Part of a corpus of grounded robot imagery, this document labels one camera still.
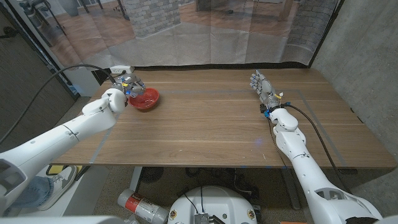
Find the person's leg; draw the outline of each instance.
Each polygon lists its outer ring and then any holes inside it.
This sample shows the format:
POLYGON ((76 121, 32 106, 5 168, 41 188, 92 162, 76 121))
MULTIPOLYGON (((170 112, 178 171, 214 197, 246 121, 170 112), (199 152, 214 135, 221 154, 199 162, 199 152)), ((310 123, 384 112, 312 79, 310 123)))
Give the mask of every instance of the person's leg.
POLYGON ((61 171, 61 173, 55 175, 52 178, 54 186, 52 194, 47 198, 46 201, 41 203, 37 209, 41 211, 49 209, 62 196, 62 194, 68 190, 76 177, 76 173, 76 166, 68 166, 61 171))
POLYGON ((69 166, 61 173, 48 177, 34 177, 10 208, 49 209, 71 186, 77 167, 69 166))
POLYGON ((48 177, 34 177, 22 191, 11 208, 35 208, 49 199, 54 189, 54 181, 48 177))

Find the red label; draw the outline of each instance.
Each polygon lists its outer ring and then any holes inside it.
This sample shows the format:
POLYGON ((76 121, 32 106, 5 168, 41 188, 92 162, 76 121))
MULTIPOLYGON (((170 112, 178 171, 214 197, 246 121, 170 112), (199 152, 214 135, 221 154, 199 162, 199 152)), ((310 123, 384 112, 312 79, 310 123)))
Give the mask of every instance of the red label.
POLYGON ((132 193, 132 195, 127 199, 125 208, 135 213, 139 202, 143 198, 144 198, 143 196, 141 196, 137 193, 132 193))

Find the brick wall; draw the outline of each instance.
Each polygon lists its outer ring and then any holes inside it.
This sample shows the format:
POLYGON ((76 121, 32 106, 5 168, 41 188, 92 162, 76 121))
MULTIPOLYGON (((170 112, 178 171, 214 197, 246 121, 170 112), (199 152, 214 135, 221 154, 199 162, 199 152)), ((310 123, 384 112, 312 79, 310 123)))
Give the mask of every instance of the brick wall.
POLYGON ((299 45, 314 52, 336 3, 337 0, 306 0, 301 3, 287 44, 299 45))
POLYGON ((136 37, 146 37, 180 23, 178 0, 124 0, 136 37))

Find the red bowl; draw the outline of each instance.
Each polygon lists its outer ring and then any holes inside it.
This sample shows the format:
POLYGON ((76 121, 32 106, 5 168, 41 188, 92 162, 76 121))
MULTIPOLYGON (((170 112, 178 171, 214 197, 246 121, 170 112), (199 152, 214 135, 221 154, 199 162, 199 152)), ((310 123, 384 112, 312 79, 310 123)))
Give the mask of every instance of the red bowl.
POLYGON ((147 88, 143 95, 133 98, 129 96, 129 104, 137 109, 144 110, 155 106, 159 99, 159 92, 154 88, 147 88))

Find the curtain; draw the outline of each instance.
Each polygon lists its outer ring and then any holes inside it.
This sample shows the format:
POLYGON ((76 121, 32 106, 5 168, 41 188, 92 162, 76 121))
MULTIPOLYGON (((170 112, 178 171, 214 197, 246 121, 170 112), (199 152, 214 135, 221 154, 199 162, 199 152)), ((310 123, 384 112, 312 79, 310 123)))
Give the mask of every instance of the curtain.
POLYGON ((18 0, 64 65, 308 65, 337 0, 18 0))

